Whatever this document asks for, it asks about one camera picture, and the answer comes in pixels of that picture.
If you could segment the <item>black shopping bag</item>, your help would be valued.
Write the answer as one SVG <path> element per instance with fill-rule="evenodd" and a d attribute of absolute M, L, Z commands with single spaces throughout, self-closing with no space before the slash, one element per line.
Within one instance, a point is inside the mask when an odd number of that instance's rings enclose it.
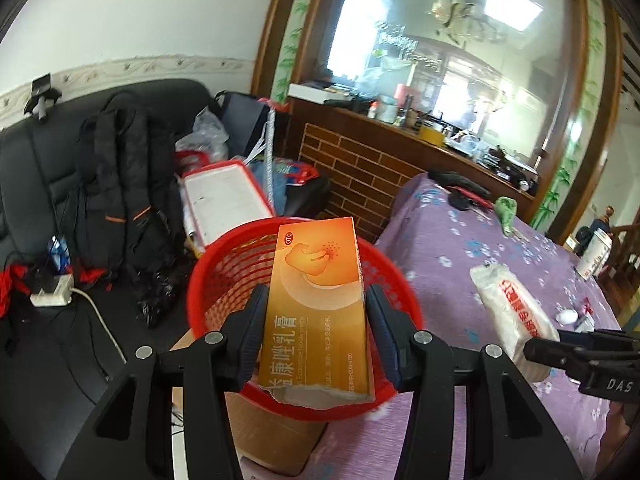
<path fill-rule="evenodd" d="M 269 107 L 251 94 L 221 91 L 214 97 L 216 114 L 228 134 L 229 157 L 247 157 L 262 135 Z"/>

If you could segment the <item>white power strip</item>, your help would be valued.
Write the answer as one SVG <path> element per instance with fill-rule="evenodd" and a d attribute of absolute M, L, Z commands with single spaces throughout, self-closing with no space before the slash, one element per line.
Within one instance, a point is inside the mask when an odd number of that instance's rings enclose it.
<path fill-rule="evenodd" d="M 65 307 L 72 301 L 72 274 L 40 276 L 30 288 L 30 302 L 37 308 Z"/>

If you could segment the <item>clear plastic bag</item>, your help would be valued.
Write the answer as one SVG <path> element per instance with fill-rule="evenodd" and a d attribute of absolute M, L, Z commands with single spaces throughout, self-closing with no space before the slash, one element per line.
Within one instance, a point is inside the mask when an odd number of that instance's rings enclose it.
<path fill-rule="evenodd" d="M 192 131 L 177 140 L 175 148 L 177 152 L 202 152 L 211 162 L 221 162 L 229 157 L 228 140 L 229 135 L 221 120 L 205 107 L 196 114 Z"/>

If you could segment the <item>black backpack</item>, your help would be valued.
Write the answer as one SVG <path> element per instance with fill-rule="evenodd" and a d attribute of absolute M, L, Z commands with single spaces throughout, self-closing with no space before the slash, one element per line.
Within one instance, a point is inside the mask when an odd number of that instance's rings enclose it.
<path fill-rule="evenodd" d="M 80 127 L 74 251 L 81 269 L 129 284 L 155 328 L 175 307 L 184 263 L 175 137 L 137 93 L 113 93 Z"/>

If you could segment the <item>red framed white board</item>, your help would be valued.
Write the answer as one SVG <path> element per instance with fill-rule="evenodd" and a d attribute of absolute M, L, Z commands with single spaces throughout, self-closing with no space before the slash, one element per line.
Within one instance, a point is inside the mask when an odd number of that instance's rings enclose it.
<path fill-rule="evenodd" d="M 256 179 L 238 160 L 191 171 L 182 186 L 196 239 L 203 247 L 238 226 L 274 216 Z"/>

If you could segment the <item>cardboard box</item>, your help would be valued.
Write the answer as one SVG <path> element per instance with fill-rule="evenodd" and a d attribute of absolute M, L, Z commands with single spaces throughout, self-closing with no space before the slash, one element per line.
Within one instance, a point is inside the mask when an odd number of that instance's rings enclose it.
<path fill-rule="evenodd" d="M 301 479 L 326 432 L 325 422 L 300 422 L 268 412 L 239 393 L 226 404 L 244 479 Z"/>

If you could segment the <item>white cartoon paper cup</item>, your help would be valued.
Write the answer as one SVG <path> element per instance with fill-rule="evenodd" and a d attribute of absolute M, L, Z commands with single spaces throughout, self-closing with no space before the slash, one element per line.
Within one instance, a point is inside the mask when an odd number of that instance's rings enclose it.
<path fill-rule="evenodd" d="M 612 249 L 612 237 L 607 232 L 597 229 L 576 264 L 576 273 L 583 280 L 596 274 L 608 260 Z"/>

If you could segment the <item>white plastic bag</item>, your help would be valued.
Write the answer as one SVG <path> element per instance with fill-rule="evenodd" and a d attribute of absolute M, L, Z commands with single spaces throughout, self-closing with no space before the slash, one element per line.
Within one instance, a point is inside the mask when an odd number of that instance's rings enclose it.
<path fill-rule="evenodd" d="M 470 278 L 494 324 L 501 348 L 528 382 L 544 382 L 550 367 L 529 362 L 524 346 L 532 338 L 560 340 L 548 315 L 505 264 L 474 266 Z"/>

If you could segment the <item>purple floral tablecloth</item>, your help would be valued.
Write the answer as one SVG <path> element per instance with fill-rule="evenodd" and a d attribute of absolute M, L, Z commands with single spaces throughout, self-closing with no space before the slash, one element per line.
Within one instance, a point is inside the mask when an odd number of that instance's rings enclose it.
<path fill-rule="evenodd" d="M 394 201 L 376 247 L 392 260 L 419 300 L 429 332 L 450 347 L 498 344 L 529 381 L 586 479 L 608 474 L 626 452 L 622 404 L 586 396 L 562 370 L 527 362 L 532 337 L 560 330 L 619 330 L 594 278 L 576 273 L 570 254 L 518 219 L 520 236 L 499 217 L 454 208 L 426 174 Z M 329 425 L 303 479 L 393 479 L 404 443 L 411 393 L 369 414 Z"/>

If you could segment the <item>green cloth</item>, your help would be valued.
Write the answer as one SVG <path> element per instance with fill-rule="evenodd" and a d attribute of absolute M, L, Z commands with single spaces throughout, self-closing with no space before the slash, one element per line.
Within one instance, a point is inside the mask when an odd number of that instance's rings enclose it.
<path fill-rule="evenodd" d="M 518 202 L 511 197 L 500 196 L 495 201 L 494 211 L 503 234 L 510 236 L 514 227 L 514 219 L 518 214 Z"/>

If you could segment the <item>red plastic mesh basket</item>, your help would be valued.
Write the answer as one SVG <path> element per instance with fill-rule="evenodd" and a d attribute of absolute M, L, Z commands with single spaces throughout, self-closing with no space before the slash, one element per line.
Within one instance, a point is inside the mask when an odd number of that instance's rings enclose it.
<path fill-rule="evenodd" d="M 244 398 L 303 422 L 335 422 L 395 396 L 364 316 L 364 292 L 381 286 L 416 327 L 422 313 L 396 266 L 357 237 L 352 218 L 262 219 L 219 237 L 190 278 L 193 335 L 220 330 L 258 285 L 268 286 L 269 306 Z"/>

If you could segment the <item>orange medicine box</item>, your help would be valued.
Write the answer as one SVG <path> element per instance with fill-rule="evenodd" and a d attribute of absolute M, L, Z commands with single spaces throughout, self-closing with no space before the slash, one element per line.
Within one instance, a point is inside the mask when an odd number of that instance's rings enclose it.
<path fill-rule="evenodd" d="M 257 383 L 280 403 L 313 410 L 374 400 L 352 218 L 280 226 Z"/>

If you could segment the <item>black wall clip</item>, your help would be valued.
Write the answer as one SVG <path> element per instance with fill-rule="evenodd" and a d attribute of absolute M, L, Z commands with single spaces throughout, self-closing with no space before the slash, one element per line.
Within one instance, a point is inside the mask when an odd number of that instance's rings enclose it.
<path fill-rule="evenodd" d="M 35 117 L 38 122 L 47 119 L 48 104 L 54 105 L 62 92 L 52 84 L 52 76 L 45 74 L 32 81 L 32 93 L 24 106 L 24 114 Z"/>

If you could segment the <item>black and red tool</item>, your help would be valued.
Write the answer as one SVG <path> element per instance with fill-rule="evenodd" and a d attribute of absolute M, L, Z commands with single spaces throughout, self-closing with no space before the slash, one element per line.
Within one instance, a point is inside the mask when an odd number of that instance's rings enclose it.
<path fill-rule="evenodd" d="M 472 207 L 483 210 L 493 210 L 491 192 L 467 177 L 454 171 L 431 169 L 427 177 L 449 192 L 448 203 L 454 209 L 466 211 Z"/>

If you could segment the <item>brick pattern wooden counter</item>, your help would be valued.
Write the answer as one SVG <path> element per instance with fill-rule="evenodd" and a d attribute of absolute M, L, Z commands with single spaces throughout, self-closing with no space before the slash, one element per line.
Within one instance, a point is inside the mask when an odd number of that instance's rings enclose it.
<path fill-rule="evenodd" d="M 351 216 L 368 242 L 382 234 L 400 189 L 431 169 L 454 171 L 495 197 L 509 196 L 518 202 L 518 218 L 532 218 L 532 196 L 472 160 L 349 110 L 296 98 L 288 104 L 285 155 L 314 165 L 331 181 L 320 216 Z"/>

